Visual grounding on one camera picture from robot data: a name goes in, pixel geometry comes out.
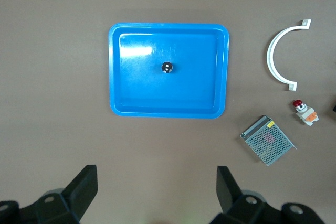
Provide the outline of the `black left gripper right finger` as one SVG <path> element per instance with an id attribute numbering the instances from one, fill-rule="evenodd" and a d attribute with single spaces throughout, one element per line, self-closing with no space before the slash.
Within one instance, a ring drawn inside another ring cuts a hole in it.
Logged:
<path id="1" fill-rule="evenodd" d="M 227 166 L 217 168 L 216 193 L 222 212 L 211 223 L 324 223 L 306 205 L 290 202 L 278 210 L 260 197 L 244 193 Z"/>

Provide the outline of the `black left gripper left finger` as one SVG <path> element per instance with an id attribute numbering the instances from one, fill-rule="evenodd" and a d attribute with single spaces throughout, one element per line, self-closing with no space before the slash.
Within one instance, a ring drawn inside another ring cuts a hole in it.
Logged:
<path id="1" fill-rule="evenodd" d="M 1 201 L 1 223 L 79 223 L 97 192 L 97 166 L 87 165 L 65 188 L 50 190 L 29 206 Z"/>

